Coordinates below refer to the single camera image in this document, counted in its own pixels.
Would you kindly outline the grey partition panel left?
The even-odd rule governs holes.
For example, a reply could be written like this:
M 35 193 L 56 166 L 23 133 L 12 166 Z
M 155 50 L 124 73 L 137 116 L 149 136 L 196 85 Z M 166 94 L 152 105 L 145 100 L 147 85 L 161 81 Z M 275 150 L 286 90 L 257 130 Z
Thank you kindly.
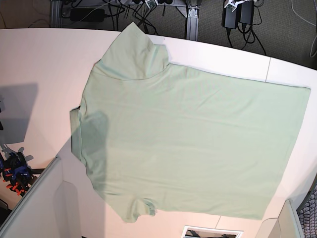
M 60 158 L 53 159 L 0 228 L 2 238 L 80 238 L 76 186 L 63 179 Z

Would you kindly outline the grey partition panel right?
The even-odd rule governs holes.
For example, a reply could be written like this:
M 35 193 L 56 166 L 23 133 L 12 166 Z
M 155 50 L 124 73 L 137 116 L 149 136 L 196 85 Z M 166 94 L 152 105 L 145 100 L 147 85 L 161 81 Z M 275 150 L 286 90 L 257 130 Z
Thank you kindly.
M 277 218 L 262 222 L 255 238 L 303 238 L 304 233 L 293 201 L 285 201 Z

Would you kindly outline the aluminium frame post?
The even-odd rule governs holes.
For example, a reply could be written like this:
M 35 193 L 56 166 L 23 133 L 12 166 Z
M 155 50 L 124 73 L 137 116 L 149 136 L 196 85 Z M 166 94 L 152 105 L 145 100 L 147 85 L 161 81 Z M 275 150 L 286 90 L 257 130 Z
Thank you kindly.
M 191 41 L 198 40 L 198 23 L 199 23 L 199 9 L 189 7 L 187 8 L 186 21 L 186 39 Z

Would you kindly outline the white framed tray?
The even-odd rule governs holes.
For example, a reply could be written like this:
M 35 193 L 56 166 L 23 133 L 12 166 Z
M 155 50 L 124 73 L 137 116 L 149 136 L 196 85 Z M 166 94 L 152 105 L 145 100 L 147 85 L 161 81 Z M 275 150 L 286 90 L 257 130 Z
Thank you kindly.
M 241 238 L 243 231 L 185 226 L 182 238 Z

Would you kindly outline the black power brick left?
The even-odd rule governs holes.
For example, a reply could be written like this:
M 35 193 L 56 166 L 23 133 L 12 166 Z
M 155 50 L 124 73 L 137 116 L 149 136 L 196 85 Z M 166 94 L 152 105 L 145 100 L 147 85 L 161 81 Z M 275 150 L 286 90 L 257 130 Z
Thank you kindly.
M 70 20 L 74 22 L 103 22 L 105 11 L 103 9 L 73 8 L 70 12 Z

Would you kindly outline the grey mesh chair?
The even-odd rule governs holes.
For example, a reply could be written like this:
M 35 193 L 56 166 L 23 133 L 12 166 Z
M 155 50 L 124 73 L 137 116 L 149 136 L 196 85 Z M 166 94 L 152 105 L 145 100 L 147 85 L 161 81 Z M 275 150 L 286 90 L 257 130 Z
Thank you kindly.
M 299 221 L 305 238 L 317 238 L 317 187 L 303 208 L 298 212 Z

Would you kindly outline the grey partition panel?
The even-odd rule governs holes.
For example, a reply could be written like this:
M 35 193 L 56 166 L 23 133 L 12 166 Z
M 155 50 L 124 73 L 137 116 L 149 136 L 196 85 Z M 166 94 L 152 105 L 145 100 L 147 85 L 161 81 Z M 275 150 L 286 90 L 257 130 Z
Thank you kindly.
M 304 233 L 293 201 L 285 201 L 277 218 L 262 222 L 255 238 L 303 238 Z
M 63 179 L 60 158 L 53 159 L 0 228 L 2 238 L 80 238 L 76 186 Z

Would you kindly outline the light green polo T-shirt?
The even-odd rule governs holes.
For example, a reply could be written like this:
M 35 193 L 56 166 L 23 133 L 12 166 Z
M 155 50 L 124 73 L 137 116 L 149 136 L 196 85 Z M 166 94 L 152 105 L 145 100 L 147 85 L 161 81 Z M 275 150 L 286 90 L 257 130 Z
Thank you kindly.
M 310 92 L 172 64 L 131 23 L 70 112 L 71 150 L 127 223 L 157 210 L 260 220 Z

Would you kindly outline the black power adapter pair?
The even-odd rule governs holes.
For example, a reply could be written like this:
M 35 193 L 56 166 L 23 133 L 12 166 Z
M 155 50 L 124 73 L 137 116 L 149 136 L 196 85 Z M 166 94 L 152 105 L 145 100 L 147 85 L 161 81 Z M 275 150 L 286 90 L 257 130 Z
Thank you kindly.
M 223 2 L 222 27 L 236 29 L 238 23 L 253 24 L 254 10 L 253 0 L 225 0 Z

